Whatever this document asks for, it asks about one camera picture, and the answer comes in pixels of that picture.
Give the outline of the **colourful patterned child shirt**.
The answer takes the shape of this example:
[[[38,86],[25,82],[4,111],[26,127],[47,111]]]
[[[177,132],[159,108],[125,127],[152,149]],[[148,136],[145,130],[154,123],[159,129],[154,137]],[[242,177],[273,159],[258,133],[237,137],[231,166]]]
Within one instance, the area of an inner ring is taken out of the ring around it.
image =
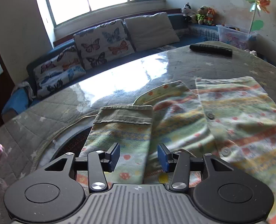
[[[274,193],[267,218],[276,223],[276,104],[252,77],[176,81],[153,88],[130,105],[100,108],[80,155],[119,143],[108,183],[165,183],[157,147],[212,153],[261,180]]]

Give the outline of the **pile of white clothes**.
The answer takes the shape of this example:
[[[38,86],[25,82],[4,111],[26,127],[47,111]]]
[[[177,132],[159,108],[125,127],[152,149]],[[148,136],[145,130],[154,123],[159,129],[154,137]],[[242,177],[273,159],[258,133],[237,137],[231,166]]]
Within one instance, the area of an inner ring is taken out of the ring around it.
[[[245,52],[250,53],[251,55],[257,57],[257,52],[255,50],[245,49]]]

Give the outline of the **black round induction cooktop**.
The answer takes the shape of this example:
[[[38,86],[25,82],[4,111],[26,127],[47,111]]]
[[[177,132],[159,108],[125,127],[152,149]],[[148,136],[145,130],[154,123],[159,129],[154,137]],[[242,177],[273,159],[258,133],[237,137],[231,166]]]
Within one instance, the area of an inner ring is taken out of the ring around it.
[[[74,153],[74,155],[76,157],[78,157],[80,155],[80,152],[87,140],[87,137],[91,131],[92,127],[89,127],[81,132],[79,132],[78,134],[76,134],[75,136],[73,136],[72,138],[70,138],[69,140],[67,140],[66,142],[64,142],[53,154],[52,158],[50,161],[55,160],[56,158],[62,156],[63,154],[67,153],[67,152],[72,152]]]

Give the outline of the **lying butterfly print cushion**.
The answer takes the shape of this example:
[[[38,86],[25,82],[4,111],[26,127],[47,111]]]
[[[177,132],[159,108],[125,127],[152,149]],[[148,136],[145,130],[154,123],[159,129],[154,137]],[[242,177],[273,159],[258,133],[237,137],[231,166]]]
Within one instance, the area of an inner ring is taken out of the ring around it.
[[[33,70],[37,97],[44,98],[64,85],[86,74],[76,46],[70,46],[59,55],[42,63]]]

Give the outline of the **blue sofa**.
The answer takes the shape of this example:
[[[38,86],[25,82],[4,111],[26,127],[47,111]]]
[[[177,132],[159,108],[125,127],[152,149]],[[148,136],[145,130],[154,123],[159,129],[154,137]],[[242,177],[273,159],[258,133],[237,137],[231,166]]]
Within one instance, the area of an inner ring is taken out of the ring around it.
[[[179,14],[116,19],[79,31],[28,64],[27,80],[13,90],[1,114],[13,118],[72,84],[152,54],[202,41],[221,41],[246,50],[256,36],[231,25],[187,23]]]

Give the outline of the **black remote control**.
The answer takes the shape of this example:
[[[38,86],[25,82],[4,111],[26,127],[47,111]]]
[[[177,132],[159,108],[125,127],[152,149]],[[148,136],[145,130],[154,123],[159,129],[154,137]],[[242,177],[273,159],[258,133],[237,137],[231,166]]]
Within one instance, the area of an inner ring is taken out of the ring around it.
[[[225,57],[232,57],[232,54],[233,54],[232,49],[229,49],[229,48],[225,48],[222,46],[198,44],[198,43],[191,44],[190,49],[194,52],[221,55]]]

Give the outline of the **upright butterfly print cushion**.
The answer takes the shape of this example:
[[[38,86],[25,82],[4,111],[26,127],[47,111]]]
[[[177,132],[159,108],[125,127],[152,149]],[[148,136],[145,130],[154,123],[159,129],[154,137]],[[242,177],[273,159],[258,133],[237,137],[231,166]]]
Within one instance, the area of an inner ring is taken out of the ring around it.
[[[85,29],[73,39],[86,70],[134,53],[121,19]]]

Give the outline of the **plain beige cushion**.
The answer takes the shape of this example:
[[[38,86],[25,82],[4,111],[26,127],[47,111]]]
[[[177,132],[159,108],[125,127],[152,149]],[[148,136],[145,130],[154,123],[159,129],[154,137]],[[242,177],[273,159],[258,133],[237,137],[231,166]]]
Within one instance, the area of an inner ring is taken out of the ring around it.
[[[136,51],[146,51],[179,42],[167,13],[124,19]]]

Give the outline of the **clear plastic storage box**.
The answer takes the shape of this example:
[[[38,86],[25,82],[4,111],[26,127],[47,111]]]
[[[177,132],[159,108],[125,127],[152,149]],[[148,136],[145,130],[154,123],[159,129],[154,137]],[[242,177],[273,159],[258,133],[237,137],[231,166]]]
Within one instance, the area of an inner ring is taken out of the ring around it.
[[[241,50],[250,49],[257,40],[257,33],[248,31],[244,28],[237,30],[233,25],[216,25],[218,28],[219,41],[234,46]]]

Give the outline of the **brown plush bear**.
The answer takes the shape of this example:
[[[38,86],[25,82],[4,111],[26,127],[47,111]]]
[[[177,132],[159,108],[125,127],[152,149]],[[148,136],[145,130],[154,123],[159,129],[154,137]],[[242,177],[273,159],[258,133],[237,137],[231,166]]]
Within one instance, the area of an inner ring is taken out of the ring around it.
[[[191,16],[191,22],[193,24],[200,24],[203,25],[207,19],[207,12],[209,8],[207,6],[200,7],[195,14]]]

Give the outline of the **black white plush cow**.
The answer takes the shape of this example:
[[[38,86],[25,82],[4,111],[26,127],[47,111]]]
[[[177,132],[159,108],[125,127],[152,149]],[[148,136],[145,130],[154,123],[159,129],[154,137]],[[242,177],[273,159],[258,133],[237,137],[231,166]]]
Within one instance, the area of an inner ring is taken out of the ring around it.
[[[195,14],[195,12],[191,9],[190,3],[186,3],[183,6],[183,8],[181,9],[181,13],[185,22],[191,22],[192,15]]]

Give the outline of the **orange plush lion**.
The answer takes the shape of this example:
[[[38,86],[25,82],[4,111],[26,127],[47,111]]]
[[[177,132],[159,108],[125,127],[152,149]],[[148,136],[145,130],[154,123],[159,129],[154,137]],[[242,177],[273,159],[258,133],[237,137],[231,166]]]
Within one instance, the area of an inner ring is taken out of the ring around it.
[[[213,8],[209,8],[206,17],[207,17],[207,22],[206,22],[206,24],[207,24],[208,26],[214,26],[214,25],[215,25],[215,24],[214,24],[215,11],[214,11]]]

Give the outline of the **colourful paper pinwheel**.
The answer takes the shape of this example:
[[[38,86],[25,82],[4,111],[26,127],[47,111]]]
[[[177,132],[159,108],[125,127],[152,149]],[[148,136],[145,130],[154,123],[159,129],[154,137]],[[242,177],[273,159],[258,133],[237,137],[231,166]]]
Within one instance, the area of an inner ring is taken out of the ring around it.
[[[251,18],[250,27],[248,30],[248,33],[251,33],[256,14],[258,14],[258,16],[260,16],[261,11],[263,11],[267,14],[270,13],[270,11],[268,10],[268,6],[270,5],[271,0],[246,0],[246,1],[249,4],[251,4],[250,12],[253,13],[252,18]]]

